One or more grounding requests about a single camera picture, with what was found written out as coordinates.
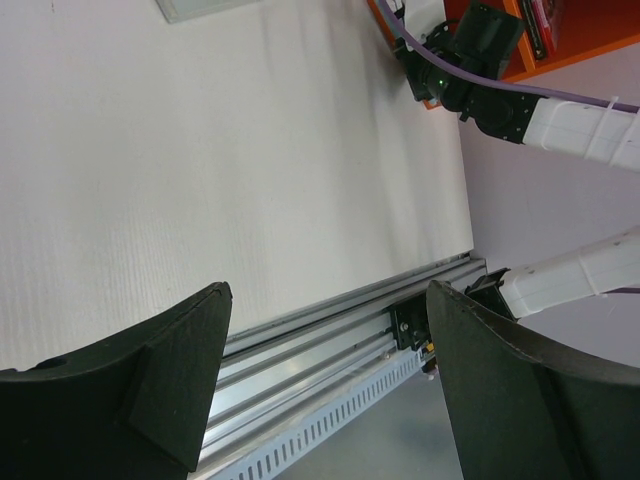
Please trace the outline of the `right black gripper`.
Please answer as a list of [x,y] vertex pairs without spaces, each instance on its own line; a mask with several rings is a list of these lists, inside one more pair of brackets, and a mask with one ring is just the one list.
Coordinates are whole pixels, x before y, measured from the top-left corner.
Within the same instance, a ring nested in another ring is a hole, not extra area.
[[[473,1],[459,19],[444,20],[419,37],[422,46],[462,70],[500,80],[525,30],[503,10]],[[417,102],[436,104],[451,83],[461,80],[433,65],[399,37],[397,59]]]

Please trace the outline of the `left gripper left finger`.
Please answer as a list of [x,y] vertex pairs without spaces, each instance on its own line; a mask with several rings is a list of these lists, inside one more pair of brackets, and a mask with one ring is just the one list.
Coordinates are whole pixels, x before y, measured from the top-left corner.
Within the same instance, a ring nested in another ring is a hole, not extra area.
[[199,461],[233,296],[213,283],[148,320],[1,373],[5,479],[184,479]]

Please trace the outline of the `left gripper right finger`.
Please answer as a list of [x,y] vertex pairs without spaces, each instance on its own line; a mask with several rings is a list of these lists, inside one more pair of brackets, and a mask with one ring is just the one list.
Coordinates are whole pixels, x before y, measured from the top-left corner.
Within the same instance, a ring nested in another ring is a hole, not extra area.
[[466,479],[636,479],[639,370],[433,281],[426,308]]

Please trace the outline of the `dark cover paperback book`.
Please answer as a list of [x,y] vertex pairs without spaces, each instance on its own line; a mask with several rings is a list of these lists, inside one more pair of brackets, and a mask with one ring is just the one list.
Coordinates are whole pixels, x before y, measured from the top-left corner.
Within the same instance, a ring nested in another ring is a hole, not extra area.
[[547,58],[547,50],[538,27],[533,3],[531,0],[519,0],[518,6],[522,19],[526,24],[527,35],[531,43],[532,52],[536,60]]

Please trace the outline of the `pink Shakespeare story book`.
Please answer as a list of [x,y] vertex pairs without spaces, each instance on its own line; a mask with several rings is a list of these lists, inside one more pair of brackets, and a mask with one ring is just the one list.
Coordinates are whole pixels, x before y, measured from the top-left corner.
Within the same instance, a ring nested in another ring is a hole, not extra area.
[[545,44],[549,54],[555,53],[558,48],[560,25],[564,13],[564,7],[565,2],[563,0],[540,1],[540,19]]

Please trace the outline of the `pale green Gatsby book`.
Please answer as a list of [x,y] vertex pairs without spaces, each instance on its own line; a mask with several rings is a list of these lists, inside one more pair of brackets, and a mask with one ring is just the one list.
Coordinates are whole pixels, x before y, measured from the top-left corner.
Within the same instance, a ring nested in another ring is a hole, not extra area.
[[184,23],[238,9],[263,6],[261,0],[155,0],[168,24]]

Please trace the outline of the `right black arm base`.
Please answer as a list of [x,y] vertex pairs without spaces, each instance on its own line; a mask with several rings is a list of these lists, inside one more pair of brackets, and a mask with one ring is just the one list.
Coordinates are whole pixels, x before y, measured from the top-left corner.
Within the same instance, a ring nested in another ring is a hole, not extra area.
[[508,271],[485,274],[463,291],[440,282],[392,305],[398,348],[432,353],[439,366],[460,376],[477,369],[500,369],[508,353],[490,322],[515,320],[500,292]]

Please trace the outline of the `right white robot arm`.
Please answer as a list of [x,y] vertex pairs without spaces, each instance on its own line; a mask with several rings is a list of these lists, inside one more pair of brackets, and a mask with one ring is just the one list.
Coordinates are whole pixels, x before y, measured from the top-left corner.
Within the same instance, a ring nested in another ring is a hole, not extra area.
[[[433,100],[460,121],[473,119],[489,137],[638,171],[638,107],[502,81],[525,30],[518,17],[474,1],[460,19],[445,20],[418,39],[406,27],[411,11],[405,3],[392,9],[382,2],[379,9],[417,100]],[[638,290],[639,230],[633,227],[536,264],[499,270],[466,294],[517,321],[574,300]]]

